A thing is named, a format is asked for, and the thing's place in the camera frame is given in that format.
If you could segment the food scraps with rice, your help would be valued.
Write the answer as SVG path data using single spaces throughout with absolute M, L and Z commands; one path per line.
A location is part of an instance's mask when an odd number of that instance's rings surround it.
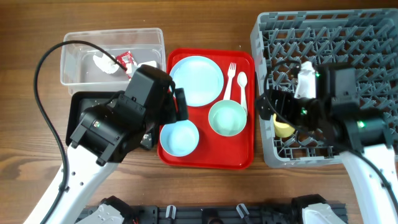
M 100 104 L 104 104 L 108 108 L 113 108 L 116 104 L 116 99 L 109 100 L 109 99 L 100 98 L 99 100 L 95 100 L 93 106 Z M 141 141 L 141 148 L 143 148 L 146 151 L 153 150 L 153 147 L 156 144 L 156 140 L 158 140 L 158 137 L 156 136 L 156 134 L 158 133 L 159 130 L 157 128 L 152 128 L 150 131 L 146 132 Z

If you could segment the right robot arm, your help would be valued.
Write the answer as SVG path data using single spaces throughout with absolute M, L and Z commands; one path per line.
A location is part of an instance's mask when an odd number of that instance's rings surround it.
M 291 64 L 295 93 L 264 88 L 255 102 L 263 120 L 277 116 L 296 131 L 338 150 L 365 223 L 397 223 L 397 171 L 393 139 L 381 110 L 359 107 L 349 63 Z

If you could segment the light blue small bowl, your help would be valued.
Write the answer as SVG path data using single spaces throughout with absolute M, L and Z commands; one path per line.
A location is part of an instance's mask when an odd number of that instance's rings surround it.
M 197 127 L 189 120 L 166 124 L 160 131 L 160 145 L 174 157 L 191 154 L 198 146 L 199 138 Z

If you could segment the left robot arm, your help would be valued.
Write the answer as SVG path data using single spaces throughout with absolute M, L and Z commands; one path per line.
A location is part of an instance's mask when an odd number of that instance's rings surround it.
M 188 119 L 182 88 L 164 71 L 142 65 L 125 90 L 85 109 L 54 180 L 26 223 L 73 223 L 97 188 L 157 126 Z

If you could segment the yellow plastic cup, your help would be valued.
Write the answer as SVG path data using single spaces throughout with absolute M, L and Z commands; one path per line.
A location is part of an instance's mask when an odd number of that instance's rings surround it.
M 277 115 L 273 114 L 273 124 L 274 124 L 274 132 L 275 135 L 279 138 L 287 138 L 295 132 L 295 129 L 288 125 L 287 123 L 283 123 L 277 120 Z

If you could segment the red ketchup packet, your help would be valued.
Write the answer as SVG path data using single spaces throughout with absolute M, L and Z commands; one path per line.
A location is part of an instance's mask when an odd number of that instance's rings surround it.
M 133 58 L 133 54 L 130 51 L 124 52 L 116 57 L 116 60 L 126 68 L 125 73 L 130 80 L 138 68 L 137 62 Z

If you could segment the white napkin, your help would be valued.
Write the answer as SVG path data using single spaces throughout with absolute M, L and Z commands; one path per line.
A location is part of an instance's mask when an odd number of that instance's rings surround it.
M 102 57 L 97 55 L 93 56 L 95 65 L 104 73 L 114 74 L 119 69 L 119 65 L 111 60 L 107 55 L 103 54 Z

